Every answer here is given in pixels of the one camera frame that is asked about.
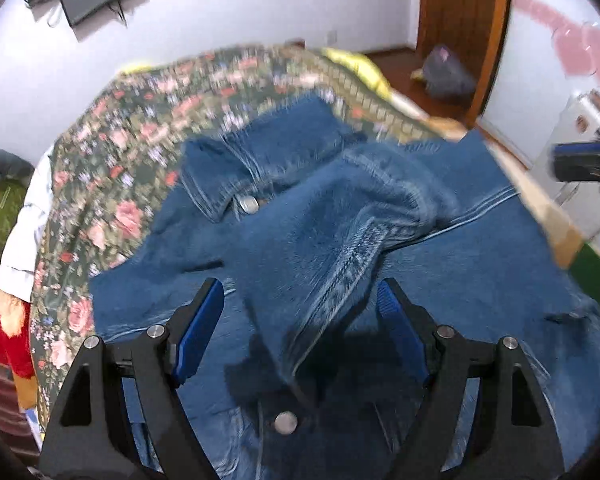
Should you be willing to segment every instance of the denim fabric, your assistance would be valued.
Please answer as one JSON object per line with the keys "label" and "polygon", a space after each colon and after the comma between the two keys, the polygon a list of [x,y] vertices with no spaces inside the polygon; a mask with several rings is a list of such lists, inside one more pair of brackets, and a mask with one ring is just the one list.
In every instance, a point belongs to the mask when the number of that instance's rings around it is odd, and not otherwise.
{"label": "denim fabric", "polygon": [[[381,478],[423,394],[376,316],[376,283],[393,276],[464,336],[520,339],[573,463],[600,426],[599,307],[552,262],[477,133],[459,144],[363,141],[311,95],[236,134],[187,142],[152,233],[91,280],[98,332],[133,336],[216,277],[224,311],[178,390],[216,469]],[[244,197],[257,212],[241,209]],[[447,466],[474,404],[472,383]],[[286,410],[300,422],[291,436],[273,428]]]}

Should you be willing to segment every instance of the floral fabric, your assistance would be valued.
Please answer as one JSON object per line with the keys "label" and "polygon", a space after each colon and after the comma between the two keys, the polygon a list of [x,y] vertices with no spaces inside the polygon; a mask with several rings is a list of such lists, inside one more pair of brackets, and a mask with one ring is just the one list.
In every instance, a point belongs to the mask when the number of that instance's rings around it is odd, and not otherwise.
{"label": "floral fabric", "polygon": [[241,46],[120,75],[59,137],[31,299],[43,428],[83,339],[96,330],[88,280],[140,246],[177,180],[180,143],[238,130],[309,90],[372,138],[435,136],[323,56],[293,46]]}

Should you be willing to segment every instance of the pink wall decal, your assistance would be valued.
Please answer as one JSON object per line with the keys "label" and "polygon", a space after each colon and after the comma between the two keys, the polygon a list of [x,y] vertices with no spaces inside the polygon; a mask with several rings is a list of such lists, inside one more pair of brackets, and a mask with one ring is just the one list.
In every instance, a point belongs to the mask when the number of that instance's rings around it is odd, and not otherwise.
{"label": "pink wall decal", "polygon": [[577,23],[539,0],[512,0],[512,8],[524,12],[554,33],[552,43],[567,76],[594,75],[600,82],[600,29]]}

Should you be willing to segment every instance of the jacket button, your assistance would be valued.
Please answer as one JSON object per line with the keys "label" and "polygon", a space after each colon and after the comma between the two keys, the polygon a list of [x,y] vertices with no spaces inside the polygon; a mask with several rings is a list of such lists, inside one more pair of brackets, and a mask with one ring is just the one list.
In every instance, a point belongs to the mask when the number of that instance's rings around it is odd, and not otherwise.
{"label": "jacket button", "polygon": [[258,209],[260,209],[258,201],[253,196],[243,196],[238,200],[238,203],[242,210],[249,215],[257,213]]}
{"label": "jacket button", "polygon": [[280,435],[290,435],[298,427],[298,418],[292,412],[279,413],[273,427]]}

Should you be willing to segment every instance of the red plush toy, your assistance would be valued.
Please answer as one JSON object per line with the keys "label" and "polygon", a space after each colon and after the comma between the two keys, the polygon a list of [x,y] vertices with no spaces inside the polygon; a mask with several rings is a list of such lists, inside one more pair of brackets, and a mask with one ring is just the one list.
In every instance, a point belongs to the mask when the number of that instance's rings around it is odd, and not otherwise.
{"label": "red plush toy", "polygon": [[31,305],[1,290],[0,296],[0,363],[29,379],[34,374],[29,348]]}

